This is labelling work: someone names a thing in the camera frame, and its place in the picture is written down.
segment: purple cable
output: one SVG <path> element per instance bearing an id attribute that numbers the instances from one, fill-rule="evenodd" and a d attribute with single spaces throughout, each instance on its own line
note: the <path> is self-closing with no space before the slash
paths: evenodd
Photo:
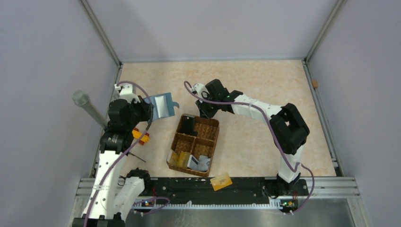
<path id="1" fill-rule="evenodd" d="M 187 87 L 187 85 L 188 85 L 189 87 L 192 87 L 192 85 L 191 85 L 188 81 L 184 81 L 184 87 L 185 87 L 185 89 L 187 89 L 187 91 L 189 92 L 189 94 L 191 94 L 193 97 L 195 97 L 195 98 L 197 98 L 197 99 L 199 99 L 199 100 L 201 100 L 201 101 L 203 101 L 203 102 L 205 102 L 205 103 L 211 103 L 211 104 L 216 104 L 216 105 L 247 105 L 247 106 L 251 106 L 251 107 L 253 107 L 253 108 L 259 110 L 259 111 L 262 113 L 262 115 L 263 115 L 263 117 L 264 117 L 264 119 L 265 119 L 265 121 L 266 121 L 266 123 L 267 123 L 267 126 L 268 126 L 268 128 L 269 128 L 269 130 L 270 130 L 270 133 L 271 133 L 271 135 L 273 136 L 273 140 L 274 140 L 275 144 L 277 144 L 277 147 L 279 148 L 280 154 L 281 154 L 281 156 L 283 157 L 283 159 L 284 159 L 285 163 L 287 164 L 287 166 L 289 167 L 289 169 L 290 169 L 293 173 L 295 173 L 295 172 L 297 171 L 297 169 L 298 169 L 298 166 L 301 165 L 302 168 L 304 168 L 304 169 L 306 169 L 307 171 L 309 171 L 309 173 L 310 173 L 311 176 L 312 176 L 312 188 L 311 188 L 311 191 L 309 192 L 309 194 L 308 194 L 308 196 L 306 197 L 305 201 L 298 207 L 297 210 L 299 210 L 300 208 L 302 208 L 302 207 L 304 206 L 304 204 L 309 200 L 309 198 L 311 197 L 312 192 L 313 192 L 313 190 L 314 190 L 314 175 L 313 175 L 312 171 L 311 171 L 308 167 L 304 166 L 304 165 L 303 165 L 302 163 L 300 163 L 300 162 L 297 162 L 297 163 L 295 164 L 295 168 L 293 168 L 293 167 L 291 166 L 290 162 L 288 161 L 287 157 L 286 157 L 285 154 L 284 154 L 283 148 L 281 147 L 281 145 L 279 144 L 279 142 L 278 142 L 278 140 L 277 140 L 276 134 L 274 134 L 273 128 L 271 127 L 271 124 L 270 124 L 270 122 L 269 122 L 269 119 L 268 119 L 268 117 L 267 117 L 265 111 L 264 111 L 262 108 L 258 107 L 257 105 L 249 104 L 249 103 L 241 103 L 241 102 L 215 102 L 215 101 L 209 101 L 209 100 L 206 100 L 206 99 L 204 99 L 204 98 L 201 98 L 201 97 L 197 96 L 196 94 L 192 93 L 192 91 Z"/>
<path id="2" fill-rule="evenodd" d="M 147 202 L 147 201 L 153 201 L 153 200 L 167 200 L 167 203 L 164 204 L 163 206 L 157 208 L 157 209 L 154 209 L 154 210 L 151 210 L 149 212 L 143 213 L 143 215 L 156 213 L 159 210 L 161 210 L 162 208 L 164 208 L 165 206 L 167 206 L 168 204 L 170 204 L 170 199 L 167 198 L 167 197 L 153 197 L 153 198 L 150 198 L 150 199 L 147 199 L 147 200 L 142 200 L 142 201 L 136 202 L 132 206 L 135 206 L 135 205 L 141 204 L 143 202 Z"/>
<path id="3" fill-rule="evenodd" d="M 139 88 L 139 89 L 145 94 L 146 98 L 148 98 L 149 104 L 152 105 L 152 101 L 150 100 L 149 95 L 146 93 L 146 91 L 145 91 L 143 88 L 141 88 L 141 86 L 139 86 L 138 84 L 136 84 L 136 83 L 134 83 L 134 82 L 130 82 L 130 81 L 121 81 L 121 82 L 119 82 L 117 85 L 120 85 L 120 84 L 123 84 L 123 83 L 131 84 L 131 85 L 133 85 L 133 86 Z M 141 135 L 128 149 L 126 149 L 126 150 L 124 151 L 124 153 L 122 153 L 121 156 L 118 157 L 118 159 L 116 159 L 116 160 L 110 165 L 110 167 L 109 167 L 108 170 L 106 171 L 105 175 L 104 175 L 104 176 L 102 177 L 102 179 L 100 180 L 99 185 L 102 185 L 102 184 L 105 182 L 107 176 L 110 174 L 110 172 L 111 172 L 111 170 L 114 168 L 114 166 L 122 159 L 122 157 L 124 157 L 125 155 L 128 154 L 128 152 L 142 139 L 142 137 L 145 136 L 146 132 L 147 132 L 147 130 L 144 130 L 144 132 L 142 133 L 142 135 Z M 87 222 L 88 222 L 88 219 L 89 219 L 89 214 L 90 214 L 90 212 L 91 212 L 91 210 L 92 210 L 93 203 L 95 202 L 96 197 L 97 197 L 98 194 L 99 194 L 99 190 L 96 190 L 95 193 L 93 194 L 92 200 L 91 200 L 90 203 L 89 203 L 89 206 L 88 206 L 88 209 L 87 209 L 87 213 L 86 213 L 86 215 L 85 215 L 84 227 L 87 227 Z"/>

